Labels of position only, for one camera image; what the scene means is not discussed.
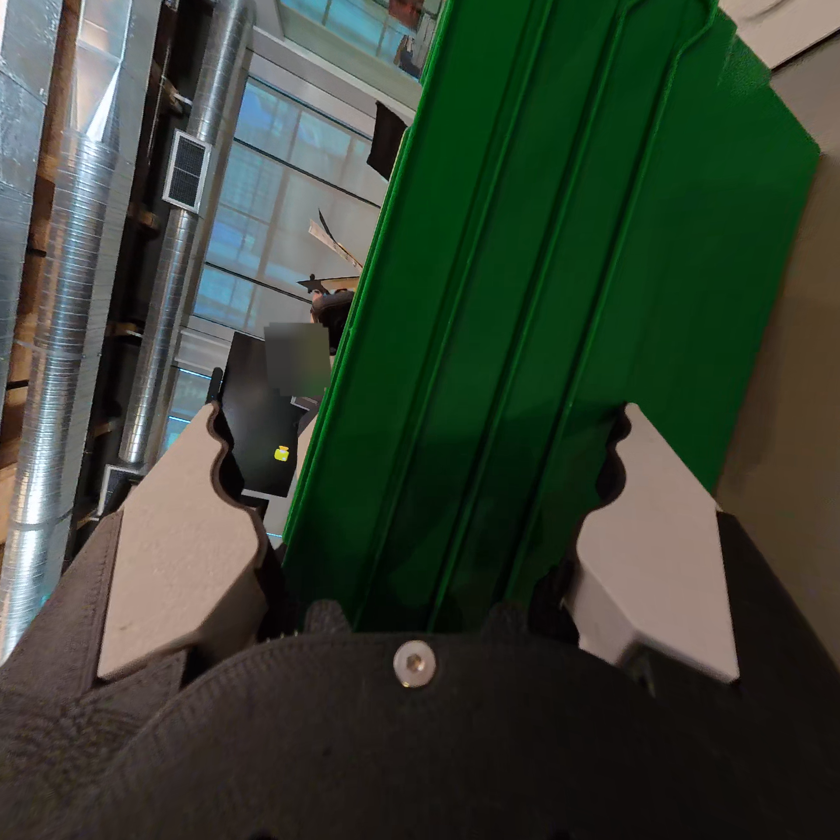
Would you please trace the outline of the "large glass window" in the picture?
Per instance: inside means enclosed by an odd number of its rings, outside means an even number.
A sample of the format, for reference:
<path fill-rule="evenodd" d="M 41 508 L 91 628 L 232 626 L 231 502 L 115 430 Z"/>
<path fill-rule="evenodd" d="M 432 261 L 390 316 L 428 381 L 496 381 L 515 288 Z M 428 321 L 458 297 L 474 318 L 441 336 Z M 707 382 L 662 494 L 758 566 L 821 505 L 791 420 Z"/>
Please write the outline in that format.
<path fill-rule="evenodd" d="M 364 262 L 386 190 L 368 165 L 377 104 L 411 123 L 443 2 L 415 28 L 390 2 L 258 2 L 244 79 L 229 107 L 224 161 L 185 281 L 161 452 L 203 403 L 235 332 L 309 322 L 303 282 L 358 275 L 310 234 L 321 217 Z"/>

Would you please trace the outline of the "black hanging cloth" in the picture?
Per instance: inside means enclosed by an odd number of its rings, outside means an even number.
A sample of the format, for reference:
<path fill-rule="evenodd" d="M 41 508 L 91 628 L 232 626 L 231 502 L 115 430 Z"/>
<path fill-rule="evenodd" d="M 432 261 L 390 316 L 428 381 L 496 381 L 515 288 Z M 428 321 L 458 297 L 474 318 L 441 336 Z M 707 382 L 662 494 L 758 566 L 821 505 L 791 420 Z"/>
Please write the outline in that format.
<path fill-rule="evenodd" d="M 386 181 L 391 179 L 407 125 L 381 101 L 375 102 L 374 132 L 366 164 Z"/>

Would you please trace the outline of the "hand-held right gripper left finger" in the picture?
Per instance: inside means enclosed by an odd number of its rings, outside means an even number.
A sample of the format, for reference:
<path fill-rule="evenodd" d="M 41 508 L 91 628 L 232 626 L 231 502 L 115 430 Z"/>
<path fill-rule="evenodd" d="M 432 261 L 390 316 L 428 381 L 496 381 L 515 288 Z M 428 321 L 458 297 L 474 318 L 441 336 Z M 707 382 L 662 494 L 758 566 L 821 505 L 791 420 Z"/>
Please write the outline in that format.
<path fill-rule="evenodd" d="M 209 402 L 120 506 L 100 679 L 192 650 L 215 665 L 266 639 L 280 568 L 243 484 L 223 409 Z"/>

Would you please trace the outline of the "black monitor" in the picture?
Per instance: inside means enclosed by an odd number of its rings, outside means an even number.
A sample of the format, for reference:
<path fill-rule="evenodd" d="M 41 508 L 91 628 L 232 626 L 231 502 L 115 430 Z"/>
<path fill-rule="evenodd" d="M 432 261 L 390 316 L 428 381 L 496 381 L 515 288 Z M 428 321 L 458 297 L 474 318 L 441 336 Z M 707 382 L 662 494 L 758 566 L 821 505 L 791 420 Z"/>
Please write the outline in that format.
<path fill-rule="evenodd" d="M 213 371 L 206 399 L 221 407 L 244 489 L 289 498 L 305 412 L 269 384 L 265 341 L 234 332 L 224 368 Z"/>

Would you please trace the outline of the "slim silver ventilation duct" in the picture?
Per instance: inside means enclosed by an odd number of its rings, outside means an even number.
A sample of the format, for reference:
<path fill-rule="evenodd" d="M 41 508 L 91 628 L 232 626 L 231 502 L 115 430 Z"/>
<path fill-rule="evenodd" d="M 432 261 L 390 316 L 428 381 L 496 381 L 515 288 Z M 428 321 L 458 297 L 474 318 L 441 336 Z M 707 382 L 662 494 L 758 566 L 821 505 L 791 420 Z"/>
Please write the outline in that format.
<path fill-rule="evenodd" d="M 211 144 L 213 156 L 199 214 L 170 205 L 123 424 L 119 448 L 121 466 L 145 471 L 154 455 L 153 433 L 174 360 L 196 237 L 207 215 L 208 197 L 221 154 L 219 144 L 233 109 L 238 76 L 255 20 L 254 2 L 215 3 L 190 117 L 184 131 Z"/>

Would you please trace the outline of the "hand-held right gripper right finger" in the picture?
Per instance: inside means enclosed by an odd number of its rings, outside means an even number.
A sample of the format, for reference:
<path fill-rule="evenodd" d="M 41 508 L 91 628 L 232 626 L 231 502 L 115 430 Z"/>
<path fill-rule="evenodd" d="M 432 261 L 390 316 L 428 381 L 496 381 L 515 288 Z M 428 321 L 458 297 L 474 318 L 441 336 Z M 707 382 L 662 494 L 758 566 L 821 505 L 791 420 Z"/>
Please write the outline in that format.
<path fill-rule="evenodd" d="M 656 653 L 737 682 L 718 505 L 635 403 L 616 419 L 596 490 L 534 587 L 528 630 L 621 669 Z"/>

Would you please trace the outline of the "white vent grille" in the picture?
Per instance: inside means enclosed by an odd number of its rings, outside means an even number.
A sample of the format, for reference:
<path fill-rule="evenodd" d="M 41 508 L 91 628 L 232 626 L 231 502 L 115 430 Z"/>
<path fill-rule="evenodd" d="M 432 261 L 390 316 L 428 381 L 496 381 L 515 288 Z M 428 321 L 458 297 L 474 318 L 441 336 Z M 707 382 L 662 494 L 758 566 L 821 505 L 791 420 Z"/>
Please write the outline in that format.
<path fill-rule="evenodd" d="M 198 215 L 214 147 L 179 129 L 174 131 L 161 199 Z"/>
<path fill-rule="evenodd" d="M 142 469 L 126 465 L 106 465 L 97 509 L 98 519 L 118 510 L 143 477 Z"/>

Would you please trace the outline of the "white slanted board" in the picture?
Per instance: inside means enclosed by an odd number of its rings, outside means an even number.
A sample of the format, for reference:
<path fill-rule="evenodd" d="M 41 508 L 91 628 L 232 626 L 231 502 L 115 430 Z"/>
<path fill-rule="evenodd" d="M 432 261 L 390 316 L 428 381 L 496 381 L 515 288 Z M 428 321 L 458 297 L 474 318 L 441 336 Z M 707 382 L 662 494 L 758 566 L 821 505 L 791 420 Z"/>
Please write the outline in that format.
<path fill-rule="evenodd" d="M 329 231 L 328 226 L 323 215 L 318 211 L 319 221 L 310 219 L 308 232 L 312 237 L 315 237 L 322 245 L 325 245 L 338 257 L 349 263 L 360 274 L 364 267 L 347 248 L 345 248 Z"/>

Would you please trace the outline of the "large silver ventilation duct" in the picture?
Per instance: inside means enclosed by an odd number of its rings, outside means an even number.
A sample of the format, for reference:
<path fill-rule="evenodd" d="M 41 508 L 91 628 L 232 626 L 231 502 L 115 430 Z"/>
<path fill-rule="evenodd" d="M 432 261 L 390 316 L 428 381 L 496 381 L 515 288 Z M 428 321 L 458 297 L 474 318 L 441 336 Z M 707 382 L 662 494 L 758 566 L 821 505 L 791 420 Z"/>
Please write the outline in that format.
<path fill-rule="evenodd" d="M 53 591 L 67 549 L 84 433 L 73 430 L 88 324 L 119 167 L 119 86 L 132 2 L 81 2 L 31 342 L 22 439 L 2 569 L 4 663 Z"/>

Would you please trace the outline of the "green plastic bin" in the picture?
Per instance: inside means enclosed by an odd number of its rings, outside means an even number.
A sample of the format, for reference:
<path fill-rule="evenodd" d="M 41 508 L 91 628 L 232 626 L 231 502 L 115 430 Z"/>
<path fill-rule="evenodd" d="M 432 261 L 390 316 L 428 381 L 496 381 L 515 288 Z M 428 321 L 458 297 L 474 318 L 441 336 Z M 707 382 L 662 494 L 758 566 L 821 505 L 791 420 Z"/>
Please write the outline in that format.
<path fill-rule="evenodd" d="M 718 2 L 447 2 L 318 412 L 303 618 L 526 605 L 638 404 L 714 490 L 820 151 Z"/>

